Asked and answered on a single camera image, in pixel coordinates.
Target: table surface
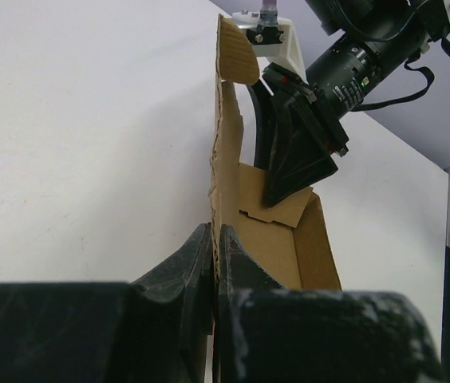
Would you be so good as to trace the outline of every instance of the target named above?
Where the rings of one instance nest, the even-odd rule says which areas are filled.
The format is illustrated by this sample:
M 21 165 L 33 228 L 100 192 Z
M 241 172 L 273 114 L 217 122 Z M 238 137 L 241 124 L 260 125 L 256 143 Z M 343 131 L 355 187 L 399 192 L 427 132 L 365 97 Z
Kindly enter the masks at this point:
M 0 4 L 0 281 L 131 281 L 210 219 L 218 13 Z M 343 124 L 350 153 L 315 186 L 342 285 L 407 295 L 439 345 L 448 177 L 364 113 Z

